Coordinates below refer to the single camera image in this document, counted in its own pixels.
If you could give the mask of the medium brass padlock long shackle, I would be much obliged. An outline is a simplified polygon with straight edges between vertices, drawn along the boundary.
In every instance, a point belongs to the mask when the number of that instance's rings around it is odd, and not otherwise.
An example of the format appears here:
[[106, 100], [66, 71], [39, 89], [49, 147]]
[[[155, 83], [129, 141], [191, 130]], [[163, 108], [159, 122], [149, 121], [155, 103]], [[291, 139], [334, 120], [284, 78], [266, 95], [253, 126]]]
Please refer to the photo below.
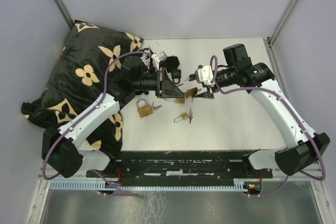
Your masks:
[[185, 103], [185, 98], [167, 98], [167, 101], [175, 102], [178, 104], [184, 104]]

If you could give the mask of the large padlock key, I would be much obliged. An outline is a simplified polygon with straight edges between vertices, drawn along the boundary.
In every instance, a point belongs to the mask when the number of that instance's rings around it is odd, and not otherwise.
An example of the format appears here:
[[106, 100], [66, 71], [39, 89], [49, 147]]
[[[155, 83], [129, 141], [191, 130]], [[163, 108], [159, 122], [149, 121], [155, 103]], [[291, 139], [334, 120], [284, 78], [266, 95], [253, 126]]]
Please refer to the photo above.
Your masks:
[[158, 110], [161, 107], [162, 107], [161, 104], [160, 105], [155, 105], [154, 102], [151, 104], [151, 108], [152, 108], [153, 111], [156, 111], [156, 110]]

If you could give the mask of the black padlock with keys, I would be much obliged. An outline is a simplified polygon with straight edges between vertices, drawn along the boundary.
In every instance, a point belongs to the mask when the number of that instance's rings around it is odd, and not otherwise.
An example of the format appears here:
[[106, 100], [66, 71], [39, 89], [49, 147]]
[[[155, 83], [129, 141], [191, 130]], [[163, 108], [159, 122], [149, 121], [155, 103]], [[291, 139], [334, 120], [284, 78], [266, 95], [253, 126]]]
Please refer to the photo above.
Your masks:
[[182, 71], [181, 69], [171, 70], [171, 78], [174, 84], [179, 84], [181, 82]]

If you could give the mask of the black padlock key bunch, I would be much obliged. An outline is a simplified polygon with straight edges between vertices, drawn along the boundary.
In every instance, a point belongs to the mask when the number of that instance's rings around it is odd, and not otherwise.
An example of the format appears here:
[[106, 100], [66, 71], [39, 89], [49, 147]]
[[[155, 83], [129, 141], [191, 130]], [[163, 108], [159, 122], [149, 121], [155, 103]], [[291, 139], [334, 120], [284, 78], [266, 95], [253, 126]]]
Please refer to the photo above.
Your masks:
[[195, 81], [196, 80], [196, 75], [195, 74], [191, 74], [189, 75], [184, 81]]

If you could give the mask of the small padlock key bunch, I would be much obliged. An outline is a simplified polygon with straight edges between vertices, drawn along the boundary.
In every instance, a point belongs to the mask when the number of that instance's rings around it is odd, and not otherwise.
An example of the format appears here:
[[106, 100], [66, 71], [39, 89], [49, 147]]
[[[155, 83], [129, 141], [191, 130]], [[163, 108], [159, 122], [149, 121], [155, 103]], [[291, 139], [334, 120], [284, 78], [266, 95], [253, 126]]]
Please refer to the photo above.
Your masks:
[[188, 118], [189, 118], [189, 123], [191, 123], [192, 119], [193, 119], [193, 112], [192, 109], [190, 109], [189, 113], [188, 113]]

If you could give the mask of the large brass padlock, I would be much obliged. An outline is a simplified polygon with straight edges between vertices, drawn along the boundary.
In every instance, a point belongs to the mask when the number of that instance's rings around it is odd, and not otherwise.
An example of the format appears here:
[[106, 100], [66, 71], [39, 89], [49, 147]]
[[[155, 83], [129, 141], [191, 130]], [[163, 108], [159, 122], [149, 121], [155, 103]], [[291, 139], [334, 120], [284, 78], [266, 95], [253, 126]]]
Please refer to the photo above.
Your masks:
[[144, 118], [146, 116], [153, 114], [153, 109], [146, 99], [137, 100], [136, 106], [140, 118]]

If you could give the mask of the small brass padlock long shackle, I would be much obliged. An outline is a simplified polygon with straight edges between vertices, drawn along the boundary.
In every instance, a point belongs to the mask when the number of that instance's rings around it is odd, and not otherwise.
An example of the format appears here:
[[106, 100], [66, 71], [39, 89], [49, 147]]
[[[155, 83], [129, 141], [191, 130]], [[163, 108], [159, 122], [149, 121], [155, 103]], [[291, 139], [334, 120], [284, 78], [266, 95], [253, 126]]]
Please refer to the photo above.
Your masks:
[[182, 122], [188, 119], [189, 119], [189, 115], [187, 113], [183, 113], [180, 116], [176, 117], [173, 121], [174, 123], [179, 123], [179, 122]]

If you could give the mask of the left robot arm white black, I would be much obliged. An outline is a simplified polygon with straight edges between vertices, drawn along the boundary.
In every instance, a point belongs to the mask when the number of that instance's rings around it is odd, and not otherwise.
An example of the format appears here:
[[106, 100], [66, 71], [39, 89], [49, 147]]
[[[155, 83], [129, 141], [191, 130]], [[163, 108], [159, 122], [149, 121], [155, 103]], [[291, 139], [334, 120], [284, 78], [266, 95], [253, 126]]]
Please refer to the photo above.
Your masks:
[[154, 91], [157, 98], [183, 98], [185, 93], [173, 82], [163, 67], [147, 73], [140, 59], [131, 57], [123, 63], [110, 87], [82, 113], [58, 129], [43, 133], [41, 157], [43, 168], [51, 166], [64, 178], [78, 171], [98, 170], [110, 177], [116, 171], [112, 155], [98, 150], [81, 150], [87, 137], [110, 116], [119, 112], [134, 97], [136, 91]]

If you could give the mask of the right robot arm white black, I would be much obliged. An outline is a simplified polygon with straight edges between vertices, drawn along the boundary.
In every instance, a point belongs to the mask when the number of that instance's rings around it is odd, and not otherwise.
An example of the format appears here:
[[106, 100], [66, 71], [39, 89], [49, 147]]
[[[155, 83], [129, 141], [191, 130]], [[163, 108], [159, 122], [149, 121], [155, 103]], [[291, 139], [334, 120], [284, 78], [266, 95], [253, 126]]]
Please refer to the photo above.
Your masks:
[[317, 162], [321, 176], [326, 177], [322, 155], [330, 144], [326, 133], [317, 133], [293, 108], [282, 92], [275, 75], [265, 63], [253, 64], [245, 45], [235, 44], [224, 48], [225, 66], [218, 65], [216, 56], [208, 66], [198, 66], [190, 80], [196, 80], [207, 90], [200, 98], [213, 99], [216, 92], [230, 94], [246, 91], [267, 112], [283, 140], [284, 147], [253, 151], [245, 156], [241, 172], [254, 177], [262, 169], [280, 169], [287, 176]]

